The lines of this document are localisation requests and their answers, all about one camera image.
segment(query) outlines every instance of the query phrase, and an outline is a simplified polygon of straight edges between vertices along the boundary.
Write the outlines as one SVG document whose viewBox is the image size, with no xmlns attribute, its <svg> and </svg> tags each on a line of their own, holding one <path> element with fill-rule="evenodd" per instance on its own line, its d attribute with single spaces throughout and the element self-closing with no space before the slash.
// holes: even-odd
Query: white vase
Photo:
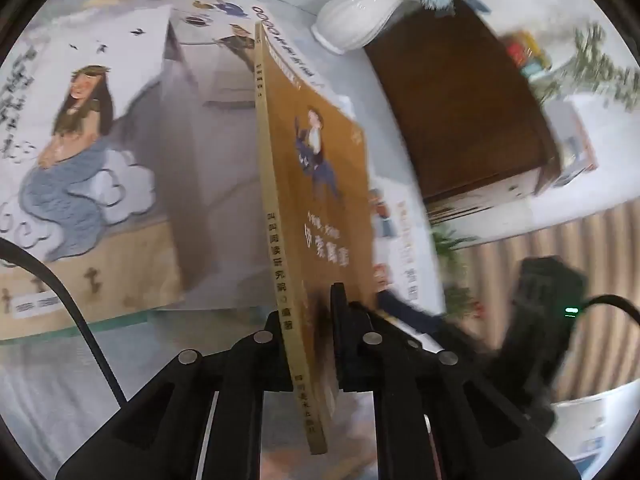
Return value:
<svg viewBox="0 0 640 480">
<path fill-rule="evenodd" d="M 311 32 L 327 50 L 344 54 L 373 40 L 403 1 L 330 0 L 320 9 Z"/>
</svg>

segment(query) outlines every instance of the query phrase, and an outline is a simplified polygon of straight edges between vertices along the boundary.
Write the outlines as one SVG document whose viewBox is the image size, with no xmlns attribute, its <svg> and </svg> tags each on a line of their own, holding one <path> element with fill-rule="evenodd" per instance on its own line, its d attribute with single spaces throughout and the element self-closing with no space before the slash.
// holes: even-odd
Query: dark brown surface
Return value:
<svg viewBox="0 0 640 480">
<path fill-rule="evenodd" d="M 455 17 L 436 18 L 427 10 L 406 17 L 366 52 L 425 199 L 558 162 L 526 80 L 462 2 L 456 2 Z"/>
</svg>

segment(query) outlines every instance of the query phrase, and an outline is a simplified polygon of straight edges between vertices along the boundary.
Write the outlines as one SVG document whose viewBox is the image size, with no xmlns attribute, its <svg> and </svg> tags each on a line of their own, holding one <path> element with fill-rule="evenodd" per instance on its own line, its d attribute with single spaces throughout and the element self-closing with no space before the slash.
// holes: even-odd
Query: white label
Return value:
<svg viewBox="0 0 640 480">
<path fill-rule="evenodd" d="M 12 298 L 10 306 L 14 319 L 50 314 L 65 307 L 52 290 Z"/>
</svg>

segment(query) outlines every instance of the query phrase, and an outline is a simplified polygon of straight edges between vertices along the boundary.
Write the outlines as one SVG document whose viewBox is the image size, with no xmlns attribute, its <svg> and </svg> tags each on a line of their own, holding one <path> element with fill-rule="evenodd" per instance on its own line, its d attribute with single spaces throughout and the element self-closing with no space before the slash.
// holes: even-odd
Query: silver screw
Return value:
<svg viewBox="0 0 640 480">
<path fill-rule="evenodd" d="M 458 362 L 458 356 L 449 351 L 439 352 L 438 359 L 442 364 L 447 366 L 453 366 Z"/>
<path fill-rule="evenodd" d="M 378 332 L 367 332 L 362 340 L 368 345 L 379 345 L 382 343 L 382 336 Z"/>
<path fill-rule="evenodd" d="M 198 358 L 198 353 L 195 350 L 183 350 L 178 354 L 178 361 L 182 365 L 190 365 L 194 363 Z"/>
<path fill-rule="evenodd" d="M 268 343 L 273 339 L 273 334 L 268 330 L 259 330 L 254 334 L 254 341 L 260 344 Z"/>
</svg>

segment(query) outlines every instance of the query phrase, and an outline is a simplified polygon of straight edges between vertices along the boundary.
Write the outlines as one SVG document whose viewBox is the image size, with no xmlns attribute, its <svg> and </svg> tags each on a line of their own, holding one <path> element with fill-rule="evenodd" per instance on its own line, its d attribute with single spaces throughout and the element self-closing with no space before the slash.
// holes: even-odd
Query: brown striped fabric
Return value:
<svg viewBox="0 0 640 480">
<path fill-rule="evenodd" d="M 640 199 L 589 217 L 460 250 L 464 286 L 484 306 L 484 318 L 462 325 L 499 348 L 511 317 L 511 287 L 526 256 L 557 255 L 589 279 L 589 296 L 617 294 L 640 304 Z M 611 390 L 640 374 L 640 328 L 609 305 L 597 305 L 578 323 L 556 377 L 555 399 Z"/>
</svg>

